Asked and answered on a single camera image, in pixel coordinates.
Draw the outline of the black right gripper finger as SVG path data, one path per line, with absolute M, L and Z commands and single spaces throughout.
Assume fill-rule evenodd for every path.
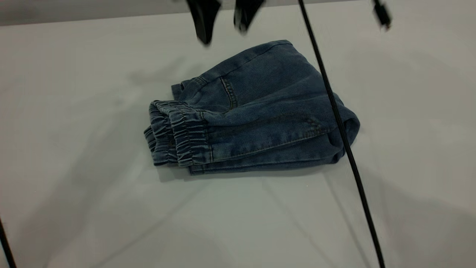
M 186 3 L 192 14 L 198 40 L 204 46 L 209 46 L 212 41 L 214 22 L 221 8 L 221 2 L 219 0 L 187 0 Z
M 248 29 L 257 12 L 260 10 L 265 0 L 236 0 L 234 10 L 234 27 L 242 35 Z

